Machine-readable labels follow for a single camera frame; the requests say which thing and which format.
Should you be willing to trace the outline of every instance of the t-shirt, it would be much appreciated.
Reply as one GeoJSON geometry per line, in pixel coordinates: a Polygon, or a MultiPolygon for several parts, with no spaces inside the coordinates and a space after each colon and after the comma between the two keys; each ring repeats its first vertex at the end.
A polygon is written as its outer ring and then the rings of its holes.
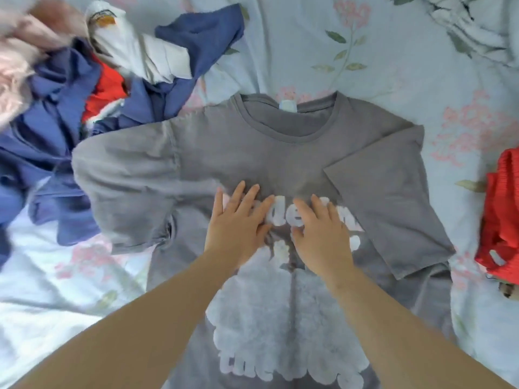
{"type": "Polygon", "coordinates": [[[245,180],[276,196],[274,224],[195,330],[167,388],[362,389],[378,379],[340,307],[290,238],[294,197],[338,205],[355,264],[450,334],[454,248],[429,204],[422,126],[340,93],[279,109],[236,94],[184,117],[104,134],[73,153],[78,184],[115,254],[157,245],[148,289],[203,252],[213,196],[245,180]]]}

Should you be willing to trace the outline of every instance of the bed sheet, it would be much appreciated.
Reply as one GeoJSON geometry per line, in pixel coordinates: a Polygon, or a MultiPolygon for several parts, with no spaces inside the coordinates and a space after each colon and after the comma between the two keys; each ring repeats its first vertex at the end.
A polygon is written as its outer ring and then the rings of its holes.
{"type": "MultiPolygon", "coordinates": [[[[68,1],[84,10],[90,0],[68,1]]],[[[183,113],[237,91],[300,103],[340,90],[424,124],[431,203],[458,251],[451,303],[460,346],[519,387],[519,302],[473,262],[485,174],[519,143],[517,70],[455,47],[420,0],[106,1],[144,32],[185,11],[241,3],[243,39],[199,80],[183,113]]],[[[9,230],[15,251],[0,272],[0,388],[142,294],[151,255],[111,256],[100,235],[59,247],[55,224],[35,227],[26,213],[9,230]]]]}

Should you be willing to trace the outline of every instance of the crew neckline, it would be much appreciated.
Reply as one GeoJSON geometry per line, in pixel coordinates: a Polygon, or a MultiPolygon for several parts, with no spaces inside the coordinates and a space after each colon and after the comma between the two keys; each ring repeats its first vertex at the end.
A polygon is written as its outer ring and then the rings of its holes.
{"type": "Polygon", "coordinates": [[[250,94],[250,95],[244,95],[240,93],[236,93],[232,97],[232,102],[237,108],[238,113],[240,113],[241,117],[247,123],[251,128],[257,130],[258,132],[262,133],[263,135],[269,136],[272,139],[278,140],[280,142],[286,142],[286,143],[308,143],[312,142],[313,140],[318,139],[321,137],[324,133],[326,133],[335,123],[337,120],[337,116],[339,114],[339,111],[341,110],[342,103],[345,101],[346,97],[339,93],[338,91],[334,92],[331,95],[328,95],[323,98],[314,99],[312,101],[305,102],[303,104],[297,104],[297,113],[293,113],[294,117],[304,117],[304,114],[307,112],[312,111],[318,111],[321,109],[326,109],[329,107],[333,107],[332,113],[328,117],[328,120],[325,124],[323,124],[319,130],[305,136],[293,136],[293,135],[286,135],[281,132],[278,132],[276,130],[273,130],[268,125],[265,125],[263,123],[260,123],[256,119],[254,119],[249,111],[247,111],[247,108],[245,107],[244,102],[246,100],[254,100],[263,102],[268,105],[272,105],[276,109],[279,109],[279,103],[269,97],[266,94],[250,94]]]}

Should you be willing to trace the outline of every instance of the person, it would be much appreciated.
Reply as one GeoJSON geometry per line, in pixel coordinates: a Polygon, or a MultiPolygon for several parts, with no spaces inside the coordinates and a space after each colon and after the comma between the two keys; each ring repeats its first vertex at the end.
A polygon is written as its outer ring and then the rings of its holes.
{"type": "MultiPolygon", "coordinates": [[[[259,186],[241,182],[224,208],[217,191],[204,253],[187,269],[89,327],[33,368],[13,389],[160,388],[224,282],[259,248],[274,197],[255,209],[259,186]]],[[[512,389],[374,284],[353,263],[348,229],[334,205],[294,203],[304,223],[293,240],[302,261],[347,312],[385,389],[512,389]]]]}

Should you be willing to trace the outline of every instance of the blue garment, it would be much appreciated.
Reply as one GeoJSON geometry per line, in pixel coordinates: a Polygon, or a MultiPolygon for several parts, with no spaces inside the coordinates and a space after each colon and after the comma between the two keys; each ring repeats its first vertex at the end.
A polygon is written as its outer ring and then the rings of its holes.
{"type": "Polygon", "coordinates": [[[172,119],[186,103],[197,79],[206,73],[227,48],[243,36],[239,4],[215,12],[186,13],[168,26],[158,26],[155,36],[185,47],[191,58],[192,79],[152,85],[133,79],[130,97],[118,117],[98,121],[93,134],[172,119]]]}
{"type": "MultiPolygon", "coordinates": [[[[61,175],[72,176],[70,160],[79,143],[81,115],[101,75],[101,66],[91,55],[83,39],[50,52],[28,79],[33,103],[0,134],[0,267],[10,253],[6,227],[23,209],[28,189],[47,176],[54,183],[61,175]]],[[[35,223],[60,218],[56,210],[44,213],[37,204],[31,204],[29,212],[35,223]]],[[[70,225],[60,224],[61,244],[71,241],[67,229],[63,233],[70,225]]]]}
{"type": "MultiPolygon", "coordinates": [[[[215,12],[183,14],[168,26],[158,26],[157,38],[187,48],[193,78],[156,85],[134,79],[121,115],[96,123],[94,134],[175,117],[197,79],[242,37],[243,30],[238,4],[215,12]]],[[[70,160],[100,65],[92,59],[88,44],[78,39],[70,48],[50,53],[35,71],[29,79],[34,103],[11,123],[11,129],[0,134],[0,268],[10,254],[6,227],[22,210],[27,190],[47,176],[49,181],[29,203],[32,222],[57,220],[60,245],[99,233],[88,197],[74,181],[70,160]]]]}

